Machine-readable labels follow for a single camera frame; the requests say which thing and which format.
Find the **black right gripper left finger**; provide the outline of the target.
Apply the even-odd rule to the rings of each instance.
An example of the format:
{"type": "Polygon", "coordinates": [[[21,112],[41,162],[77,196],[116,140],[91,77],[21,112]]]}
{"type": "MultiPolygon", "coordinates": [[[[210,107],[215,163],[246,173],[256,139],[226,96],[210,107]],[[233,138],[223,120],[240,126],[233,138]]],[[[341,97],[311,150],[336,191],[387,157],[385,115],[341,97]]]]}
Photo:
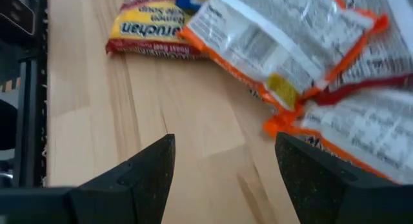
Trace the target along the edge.
{"type": "Polygon", "coordinates": [[[174,175],[176,141],[167,134],[70,193],[77,223],[160,224],[174,175]]]}

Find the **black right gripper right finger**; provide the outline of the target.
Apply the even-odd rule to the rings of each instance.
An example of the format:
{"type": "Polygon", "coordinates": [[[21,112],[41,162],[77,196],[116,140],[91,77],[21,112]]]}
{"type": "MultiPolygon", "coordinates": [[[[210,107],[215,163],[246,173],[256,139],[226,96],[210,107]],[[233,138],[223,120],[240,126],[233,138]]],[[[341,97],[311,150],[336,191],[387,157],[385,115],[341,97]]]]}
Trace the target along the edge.
{"type": "Polygon", "coordinates": [[[300,223],[412,224],[412,186],[380,178],[283,132],[275,152],[300,223]]]}

